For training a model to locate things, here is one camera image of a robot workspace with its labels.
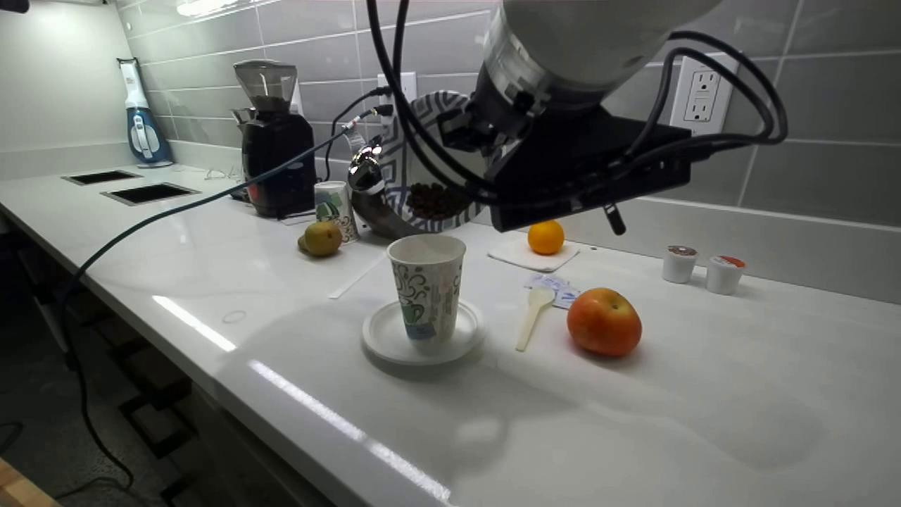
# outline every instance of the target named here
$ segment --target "white cup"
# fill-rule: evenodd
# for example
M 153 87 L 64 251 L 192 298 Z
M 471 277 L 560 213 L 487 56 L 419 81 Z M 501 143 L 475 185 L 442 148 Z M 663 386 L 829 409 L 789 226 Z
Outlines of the white cup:
M 390 244 L 406 334 L 418 347 L 454 337 L 467 244 L 456 237 L 402 237 Z
M 689 284 L 696 272 L 696 247 L 671 244 L 665 256 L 665 282 Z
M 740 272 L 746 271 L 744 260 L 719 256 L 706 268 L 706 289 L 732 295 L 737 289 Z

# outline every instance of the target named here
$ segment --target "saucer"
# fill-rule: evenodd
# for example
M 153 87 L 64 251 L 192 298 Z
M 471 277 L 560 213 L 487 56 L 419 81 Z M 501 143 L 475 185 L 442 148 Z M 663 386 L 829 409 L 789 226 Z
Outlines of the saucer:
M 395 365 L 444 365 L 480 350 L 480 327 L 480 313 L 459 302 L 454 337 L 444 344 L 418 347 L 412 337 L 406 337 L 401 305 L 391 302 L 367 319 L 364 347 L 368 356 Z

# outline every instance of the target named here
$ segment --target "small orange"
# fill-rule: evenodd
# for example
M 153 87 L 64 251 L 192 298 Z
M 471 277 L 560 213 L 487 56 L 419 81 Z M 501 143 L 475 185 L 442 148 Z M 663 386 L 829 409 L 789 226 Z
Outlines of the small orange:
M 557 220 L 536 222 L 530 229 L 530 247 L 539 256 L 557 256 L 564 251 L 564 226 Z

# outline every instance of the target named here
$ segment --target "electrical outlet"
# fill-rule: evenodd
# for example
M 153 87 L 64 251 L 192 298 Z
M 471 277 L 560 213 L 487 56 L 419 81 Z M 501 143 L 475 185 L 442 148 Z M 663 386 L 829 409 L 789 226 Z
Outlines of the electrical outlet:
M 377 87 L 390 87 L 385 74 L 377 74 L 377 77 L 375 77 L 375 84 L 377 84 Z M 402 71 L 402 74 L 401 74 L 401 87 L 402 87 L 402 95 L 406 95 L 408 101 L 413 101 L 413 99 L 419 95 L 418 71 Z
M 712 56 L 732 74 L 737 71 L 737 63 L 729 56 Z M 678 84 L 673 99 L 671 123 L 694 130 L 696 134 L 712 134 L 723 133 L 727 113 L 732 101 L 732 84 L 720 78 L 712 68 L 681 60 L 678 63 Z

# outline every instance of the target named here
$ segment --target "floor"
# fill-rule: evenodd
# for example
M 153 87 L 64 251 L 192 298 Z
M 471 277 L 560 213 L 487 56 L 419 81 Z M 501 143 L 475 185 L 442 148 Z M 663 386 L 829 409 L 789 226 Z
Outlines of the floor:
M 81 334 L 88 350 L 88 379 L 94 398 L 94 419 L 105 441 L 138 475 L 136 495 L 146 503 L 164 503 L 164 489 L 177 471 L 156 458 L 133 429 L 118 416 L 118 402 L 129 398 L 129 386 L 116 365 L 105 360 L 98 344 Z M 78 488 L 94 475 L 122 474 L 98 453 L 77 405 L 77 378 L 63 363 L 38 308 L 28 298 L 16 263 L 0 247 L 0 426 L 22 423 L 22 433 L 4 453 L 31 481 L 49 492 Z M 129 507 L 138 503 L 111 488 L 71 495 L 71 507 Z

